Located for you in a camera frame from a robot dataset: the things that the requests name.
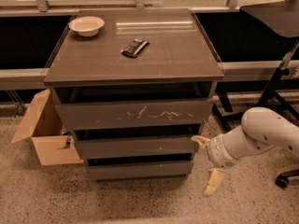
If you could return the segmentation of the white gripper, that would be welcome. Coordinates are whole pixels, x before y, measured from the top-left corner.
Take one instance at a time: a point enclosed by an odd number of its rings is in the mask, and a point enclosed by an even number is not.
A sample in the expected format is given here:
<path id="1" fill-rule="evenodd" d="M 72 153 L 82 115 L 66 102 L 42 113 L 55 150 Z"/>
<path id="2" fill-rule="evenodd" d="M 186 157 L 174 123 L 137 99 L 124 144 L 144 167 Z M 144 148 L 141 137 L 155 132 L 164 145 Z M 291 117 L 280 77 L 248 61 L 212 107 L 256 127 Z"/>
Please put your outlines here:
<path id="1" fill-rule="evenodd" d="M 211 140 L 202 135 L 194 135 L 192 140 L 197 142 L 201 148 L 206 149 L 209 160 L 218 166 L 208 169 L 209 179 L 206 182 L 205 195 L 210 196 L 216 192 L 225 177 L 223 168 L 235 166 L 238 164 L 238 160 L 228 152 L 223 141 L 223 134 L 219 134 Z"/>

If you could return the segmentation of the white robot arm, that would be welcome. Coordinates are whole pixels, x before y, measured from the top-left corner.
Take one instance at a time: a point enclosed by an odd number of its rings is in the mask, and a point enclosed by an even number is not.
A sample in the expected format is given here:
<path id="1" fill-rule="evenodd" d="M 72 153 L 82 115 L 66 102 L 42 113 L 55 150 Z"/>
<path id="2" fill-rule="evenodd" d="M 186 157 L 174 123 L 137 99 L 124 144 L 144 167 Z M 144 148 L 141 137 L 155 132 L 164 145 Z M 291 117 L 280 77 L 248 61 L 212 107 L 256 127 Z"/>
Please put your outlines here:
<path id="1" fill-rule="evenodd" d="M 205 195 L 212 195 L 225 177 L 225 169 L 234 167 L 247 156 L 257 156 L 281 147 L 299 156 L 299 127 L 265 107 L 253 107 L 241 118 L 241 124 L 228 133 L 211 139 L 192 137 L 206 150 L 214 164 L 206 182 Z"/>

